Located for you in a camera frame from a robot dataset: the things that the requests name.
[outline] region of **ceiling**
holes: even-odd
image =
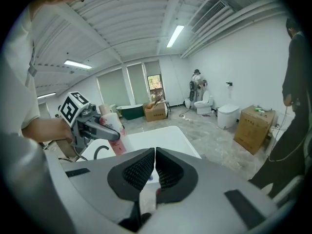
[[[42,7],[33,21],[38,96],[60,94],[91,74],[129,60],[166,54],[187,57],[222,34],[281,11],[281,5],[273,6],[272,1],[222,0],[232,8],[233,19],[228,17],[214,28],[215,34],[199,39],[191,29],[218,1],[85,0]],[[259,5],[249,9],[253,4]],[[185,28],[167,48],[177,25]],[[93,68],[66,66],[67,59]]]

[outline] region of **white table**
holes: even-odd
[[[140,150],[144,148],[151,148],[151,147],[161,147],[170,149],[173,151],[181,152],[184,154],[188,154],[190,156],[194,156],[197,158],[201,158],[195,148],[191,145],[191,143],[188,141],[188,139],[185,137],[185,135],[182,133],[182,131],[177,126],[170,126],[170,127],[164,127],[159,128],[156,130],[151,130],[143,133],[138,134],[132,134],[128,135],[131,144],[134,148],[134,150]],[[101,140],[95,140],[93,143],[90,144],[89,148],[86,149],[82,153],[84,157],[86,157],[88,160],[93,159],[94,151],[96,150],[97,146],[100,145],[106,145],[110,148],[106,152],[106,150],[99,151],[97,155],[97,159],[100,158],[106,158],[111,155],[111,146],[107,140],[101,139]],[[147,183],[156,183],[159,180],[158,173],[156,172],[156,169],[152,172],[153,180],[147,181]]]

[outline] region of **concrete floor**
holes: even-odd
[[[147,122],[145,117],[141,117],[121,121],[127,134],[177,126],[203,159],[224,165],[244,179],[250,179],[255,175],[266,159],[264,148],[253,156],[233,140],[237,123],[234,127],[223,130],[217,126],[217,117],[214,114],[203,117],[190,110],[184,114],[190,120],[179,117],[179,114],[186,111],[184,106],[179,106],[171,108],[168,119]]]

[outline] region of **ceiling light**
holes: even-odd
[[[84,64],[81,64],[79,62],[75,62],[75,61],[71,61],[71,60],[67,60],[64,64],[72,65],[72,66],[79,67],[79,68],[87,68],[87,69],[92,68],[91,66],[84,65]]]
[[[50,93],[50,94],[46,94],[46,95],[43,95],[43,96],[38,96],[37,99],[45,98],[45,97],[48,97],[48,96],[53,96],[55,94],[56,93]]]
[[[173,33],[173,35],[172,35],[168,45],[167,45],[167,48],[171,48],[172,47],[172,45],[176,41],[177,37],[180,35],[182,29],[184,29],[184,26],[182,26],[182,25],[178,25],[176,27],[176,29],[175,29],[175,31],[174,31],[174,33]]]

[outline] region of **air vent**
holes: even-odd
[[[205,25],[211,18],[213,18],[216,14],[218,14],[222,9],[228,7],[228,5],[219,0],[208,12],[195,24],[192,28],[192,32],[196,33],[199,29]]]

